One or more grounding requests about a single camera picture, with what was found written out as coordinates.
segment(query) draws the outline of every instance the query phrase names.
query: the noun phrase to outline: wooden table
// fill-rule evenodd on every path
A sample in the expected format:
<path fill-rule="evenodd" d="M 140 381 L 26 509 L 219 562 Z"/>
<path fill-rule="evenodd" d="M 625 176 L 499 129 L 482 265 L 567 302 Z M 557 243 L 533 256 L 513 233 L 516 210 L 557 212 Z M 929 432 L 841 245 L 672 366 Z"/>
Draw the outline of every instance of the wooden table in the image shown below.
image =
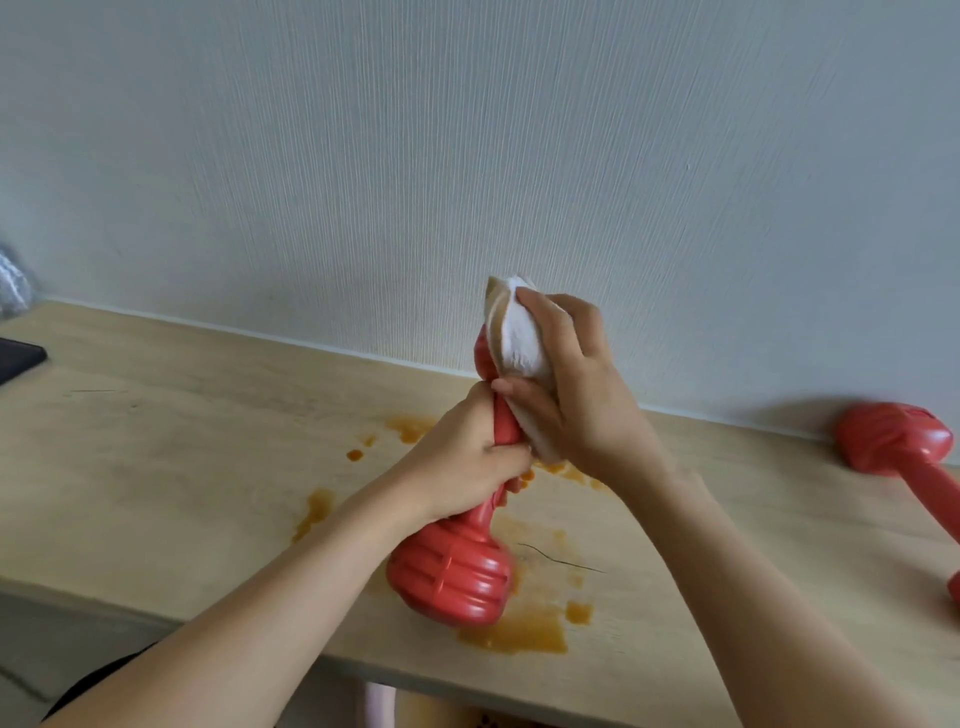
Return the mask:
<path fill-rule="evenodd" d="M 316 489 L 340 502 L 406 451 L 387 422 L 435 417 L 470 385 L 57 303 L 0 335 L 51 357 L 0 387 L 0 578 L 171 620 L 284 549 Z M 860 649 L 960 724 L 960 616 L 944 590 L 960 549 L 901 483 L 850 473 L 823 444 L 653 419 Z M 521 565 L 510 609 L 553 619 L 565 654 L 465 644 L 407 609 L 381 571 L 328 658 L 562 725 L 736 725 L 657 553 L 609 491 L 577 477 L 537 471 L 494 521 Z M 568 600 L 592 606 L 590 624 L 563 619 Z"/>

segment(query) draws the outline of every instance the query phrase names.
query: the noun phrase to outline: hand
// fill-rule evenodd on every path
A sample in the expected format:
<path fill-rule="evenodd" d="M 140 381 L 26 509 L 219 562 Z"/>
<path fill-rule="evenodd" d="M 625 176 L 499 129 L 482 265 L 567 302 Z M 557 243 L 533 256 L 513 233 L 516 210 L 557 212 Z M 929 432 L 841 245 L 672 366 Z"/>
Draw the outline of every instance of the hand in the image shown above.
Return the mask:
<path fill-rule="evenodd" d="M 402 491 L 419 528 L 479 505 L 532 464 L 529 445 L 493 445 L 493 392 L 477 382 L 383 478 Z"/>
<path fill-rule="evenodd" d="M 536 417 L 560 454 L 611 487 L 627 466 L 668 467 L 669 453 L 614 368 L 600 309 L 573 296 L 516 291 L 540 326 L 558 401 L 532 379 L 508 376 L 494 391 Z"/>

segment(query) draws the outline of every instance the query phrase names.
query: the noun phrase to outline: dumbbell handle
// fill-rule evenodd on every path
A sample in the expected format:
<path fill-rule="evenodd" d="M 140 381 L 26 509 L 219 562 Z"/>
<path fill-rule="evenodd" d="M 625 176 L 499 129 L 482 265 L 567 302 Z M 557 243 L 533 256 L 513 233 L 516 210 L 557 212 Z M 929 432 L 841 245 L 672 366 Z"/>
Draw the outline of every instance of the dumbbell handle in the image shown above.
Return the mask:
<path fill-rule="evenodd" d="M 960 485 L 917 449 L 884 449 L 883 460 L 900 474 L 921 505 L 960 544 Z"/>
<path fill-rule="evenodd" d="M 510 405 L 500 395 L 493 395 L 493 443 L 495 445 L 514 445 L 523 440 L 523 431 L 517 424 Z M 496 492 L 475 508 L 466 513 L 453 516 L 454 521 L 460 521 L 477 529 L 481 533 L 490 531 L 490 521 L 493 519 L 493 510 L 503 499 L 506 483 L 501 483 Z"/>

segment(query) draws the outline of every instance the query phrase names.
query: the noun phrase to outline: white wall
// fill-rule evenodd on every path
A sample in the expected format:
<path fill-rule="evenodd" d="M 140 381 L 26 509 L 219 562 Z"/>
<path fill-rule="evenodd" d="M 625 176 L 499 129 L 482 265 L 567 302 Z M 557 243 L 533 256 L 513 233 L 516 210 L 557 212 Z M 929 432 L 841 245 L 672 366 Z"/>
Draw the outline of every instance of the white wall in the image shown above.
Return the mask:
<path fill-rule="evenodd" d="M 48 292 L 470 368 L 488 273 L 637 397 L 960 427 L 960 4 L 0 0 L 0 237 Z"/>

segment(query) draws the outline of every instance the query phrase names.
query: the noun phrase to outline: forearm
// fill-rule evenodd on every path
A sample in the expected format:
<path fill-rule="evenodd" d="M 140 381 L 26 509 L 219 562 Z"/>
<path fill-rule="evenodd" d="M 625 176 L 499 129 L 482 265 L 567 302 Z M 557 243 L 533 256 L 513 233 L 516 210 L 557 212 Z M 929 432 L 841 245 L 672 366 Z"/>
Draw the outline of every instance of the forearm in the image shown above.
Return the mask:
<path fill-rule="evenodd" d="M 698 476 L 633 468 L 616 490 L 673 574 L 744 725 L 926 725 L 743 538 Z"/>
<path fill-rule="evenodd" d="M 46 725 L 273 726 L 376 566 L 410 525 L 389 484 L 347 500 L 299 545 Z"/>

